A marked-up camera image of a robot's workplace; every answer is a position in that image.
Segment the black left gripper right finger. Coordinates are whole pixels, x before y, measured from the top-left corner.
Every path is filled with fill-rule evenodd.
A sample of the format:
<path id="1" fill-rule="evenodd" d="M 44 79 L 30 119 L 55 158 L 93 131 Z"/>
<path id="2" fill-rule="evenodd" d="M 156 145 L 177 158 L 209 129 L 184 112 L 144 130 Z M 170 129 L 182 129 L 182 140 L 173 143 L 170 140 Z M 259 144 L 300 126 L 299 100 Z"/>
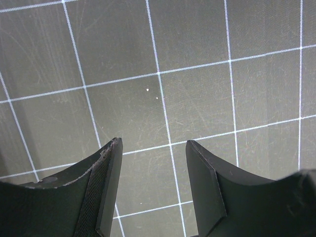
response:
<path id="1" fill-rule="evenodd" d="M 217 157 L 194 140 L 186 143 L 186 160 L 200 237 L 315 236 L 315 170 L 271 180 Z"/>

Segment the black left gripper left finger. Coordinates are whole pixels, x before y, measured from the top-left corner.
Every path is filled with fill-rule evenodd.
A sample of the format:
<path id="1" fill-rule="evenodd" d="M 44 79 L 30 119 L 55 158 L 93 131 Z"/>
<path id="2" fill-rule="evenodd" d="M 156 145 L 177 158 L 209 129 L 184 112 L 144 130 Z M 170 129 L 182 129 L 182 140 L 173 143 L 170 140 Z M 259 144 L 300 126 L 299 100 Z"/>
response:
<path id="1" fill-rule="evenodd" d="M 1 236 L 110 236 L 122 150 L 122 139 L 114 138 L 89 157 L 37 183 L 1 182 Z"/>

